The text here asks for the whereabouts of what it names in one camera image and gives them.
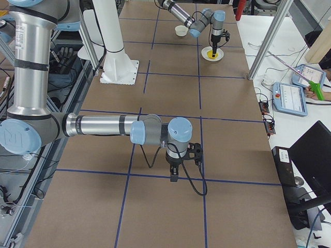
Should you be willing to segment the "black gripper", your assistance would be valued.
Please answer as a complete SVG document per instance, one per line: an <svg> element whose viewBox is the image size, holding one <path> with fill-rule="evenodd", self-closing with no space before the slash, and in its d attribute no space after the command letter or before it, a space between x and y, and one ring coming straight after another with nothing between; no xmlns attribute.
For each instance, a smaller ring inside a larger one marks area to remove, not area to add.
<svg viewBox="0 0 331 248"><path fill-rule="evenodd" d="M211 34L210 41L212 43L212 58L215 58L217 56L217 47L220 40L221 40L220 35Z"/></svg>
<svg viewBox="0 0 331 248"><path fill-rule="evenodd" d="M184 158L173 158L167 153L165 154L166 161L170 165L170 181L177 182L178 181L178 168L179 165L183 163Z"/></svg>

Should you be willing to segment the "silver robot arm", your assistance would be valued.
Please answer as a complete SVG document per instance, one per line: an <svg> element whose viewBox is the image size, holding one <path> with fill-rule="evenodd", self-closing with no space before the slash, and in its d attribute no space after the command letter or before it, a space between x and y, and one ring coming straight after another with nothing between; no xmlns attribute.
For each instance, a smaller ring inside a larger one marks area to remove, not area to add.
<svg viewBox="0 0 331 248"><path fill-rule="evenodd" d="M170 180L177 181L193 149L188 119L163 123L154 114L84 116L47 109L51 32L80 30L79 1L10 1L9 12L16 22L14 100L1 123L1 145L26 155L63 137L128 136L134 144L166 148Z"/></svg>
<svg viewBox="0 0 331 248"><path fill-rule="evenodd" d="M184 9L182 9L175 1L158 1L156 6L173 14L179 21L184 24L185 27L189 29L191 36L195 38L199 37L202 31L204 31L204 29L210 25L210 46L212 49L207 52L207 56L210 59L218 58L218 49L220 49L230 40L230 33L223 29L223 23L225 21L225 11L223 10L213 11L209 8L205 8L202 10L202 12L200 12L201 17L199 19L195 19Z"/></svg>

